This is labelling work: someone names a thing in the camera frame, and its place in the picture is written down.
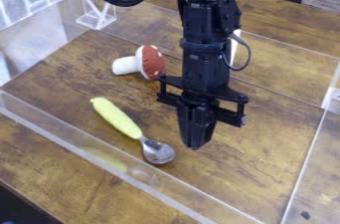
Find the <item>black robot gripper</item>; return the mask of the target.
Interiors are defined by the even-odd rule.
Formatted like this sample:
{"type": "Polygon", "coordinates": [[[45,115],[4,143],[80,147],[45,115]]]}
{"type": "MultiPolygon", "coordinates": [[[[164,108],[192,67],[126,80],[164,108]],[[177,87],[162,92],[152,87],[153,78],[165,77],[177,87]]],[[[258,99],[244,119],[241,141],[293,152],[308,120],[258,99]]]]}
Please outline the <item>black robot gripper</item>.
{"type": "Polygon", "coordinates": [[[180,46],[181,76],[160,76],[158,101],[176,107],[181,142],[196,150],[210,141],[217,121],[244,126],[248,96],[228,85],[229,72],[237,71],[230,40],[193,43],[181,39],[180,46]]]}

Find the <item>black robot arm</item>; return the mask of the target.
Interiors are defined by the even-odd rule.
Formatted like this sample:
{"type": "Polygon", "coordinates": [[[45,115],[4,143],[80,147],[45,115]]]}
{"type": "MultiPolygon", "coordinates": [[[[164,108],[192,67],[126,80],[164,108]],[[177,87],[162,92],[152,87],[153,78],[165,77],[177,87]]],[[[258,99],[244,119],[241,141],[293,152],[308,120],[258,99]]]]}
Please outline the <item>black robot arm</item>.
{"type": "Polygon", "coordinates": [[[228,86],[230,43],[238,40],[241,12],[234,0],[176,0],[182,26],[181,75],[161,75],[165,88],[181,89],[178,95],[161,90],[158,101],[176,107],[181,143],[198,149],[209,141],[221,121],[244,126],[248,96],[228,86]]]}

